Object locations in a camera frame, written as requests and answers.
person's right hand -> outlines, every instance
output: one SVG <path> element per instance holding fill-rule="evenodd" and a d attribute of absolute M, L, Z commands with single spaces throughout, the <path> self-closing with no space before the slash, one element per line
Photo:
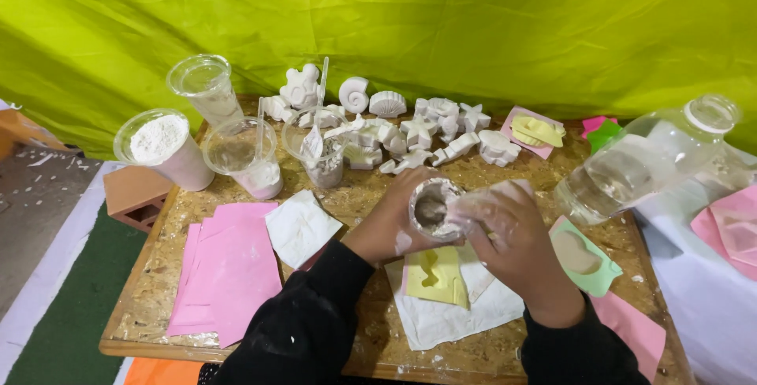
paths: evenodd
<path fill-rule="evenodd" d="M 450 204 L 447 215 L 469 222 L 466 237 L 478 259 L 523 298 L 536 322 L 569 327 L 581 321 L 584 298 L 557 260 L 526 180 L 466 193 Z M 487 235 L 482 224 L 493 233 Z"/>

black sleeve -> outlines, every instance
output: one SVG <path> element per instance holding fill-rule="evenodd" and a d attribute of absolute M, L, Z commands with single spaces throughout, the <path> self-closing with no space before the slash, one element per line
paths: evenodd
<path fill-rule="evenodd" d="M 350 357 L 355 304 L 373 267 L 338 240 L 255 313 L 213 385 L 331 383 Z"/>
<path fill-rule="evenodd" d="M 521 362 L 528 383 L 645 384 L 636 356 L 609 327 L 600 322 L 589 297 L 580 323 L 565 329 L 544 327 L 523 313 L 528 332 Z"/>

wooden table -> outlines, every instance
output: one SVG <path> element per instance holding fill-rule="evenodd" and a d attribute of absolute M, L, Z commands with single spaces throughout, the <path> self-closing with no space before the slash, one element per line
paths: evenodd
<path fill-rule="evenodd" d="M 252 100 L 257 97 L 240 96 L 239 99 L 244 111 L 254 115 L 257 104 Z M 490 128 L 499 129 L 503 119 L 495 118 Z M 280 137 L 282 123 L 273 122 L 273 126 Z M 206 128 L 203 125 L 200 129 L 197 141 L 201 141 Z M 590 151 L 588 143 L 580 138 L 582 127 L 578 122 L 569 122 L 566 128 L 565 146 L 555 149 L 549 161 L 522 150 L 515 162 L 502 168 L 486 164 L 474 149 L 468 156 L 442 165 L 440 170 L 468 190 L 506 179 L 527 178 L 535 189 L 545 223 L 552 225 L 559 214 L 551 190 L 588 157 Z M 435 138 L 432 149 L 440 145 Z M 310 183 L 300 163 L 289 156 L 281 144 L 276 155 L 285 180 L 284 190 L 276 200 L 283 202 L 303 188 L 323 196 L 320 200 L 323 207 L 346 225 L 337 237 L 367 216 L 392 182 L 393 176 L 381 174 L 378 168 L 372 171 L 345 169 L 339 187 L 321 190 Z M 190 193 L 174 187 L 110 316 L 100 340 L 100 351 L 107 355 L 223 361 L 235 346 L 219 348 L 215 333 L 166 337 L 165 332 L 181 272 L 188 225 L 212 216 L 218 205 L 252 201 L 254 199 L 230 177 L 222 175 L 201 192 Z M 627 213 L 602 225 L 579 228 L 623 268 L 624 274 L 615 279 L 610 290 L 668 332 L 654 383 L 694 383 L 633 216 Z M 279 266 L 286 279 L 291 269 L 285 264 L 279 263 Z M 632 281 L 633 276 L 641 276 L 643 282 Z M 521 363 L 516 359 L 516 349 L 525 338 L 522 318 L 457 342 L 441 343 L 429 351 L 410 351 L 383 269 L 373 274 L 365 286 L 357 312 L 360 322 L 350 360 L 343 370 L 345 374 L 432 383 L 526 381 Z M 436 355 L 443 358 L 434 362 Z"/>

green carpet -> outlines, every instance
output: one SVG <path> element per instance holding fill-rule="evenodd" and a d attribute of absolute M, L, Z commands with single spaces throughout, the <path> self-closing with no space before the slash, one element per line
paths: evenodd
<path fill-rule="evenodd" d="M 6 385 L 111 385 L 123 361 L 100 335 L 147 235 L 100 207 L 89 240 L 32 332 Z"/>

hand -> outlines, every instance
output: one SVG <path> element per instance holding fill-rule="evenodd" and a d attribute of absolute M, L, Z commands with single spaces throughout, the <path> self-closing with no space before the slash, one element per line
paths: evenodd
<path fill-rule="evenodd" d="M 412 191 L 433 177 L 444 175 L 425 166 L 402 171 L 371 213 L 344 238 L 343 243 L 370 264 L 444 245 L 423 237 L 411 225 L 407 209 Z"/>
<path fill-rule="evenodd" d="M 557 260 L 526 180 L 467 193 L 450 205 L 448 215 L 469 224 L 466 236 L 478 259 L 523 298 L 536 322 L 569 327 L 581 321 L 584 298 Z M 481 224 L 493 234 L 487 236 Z"/>

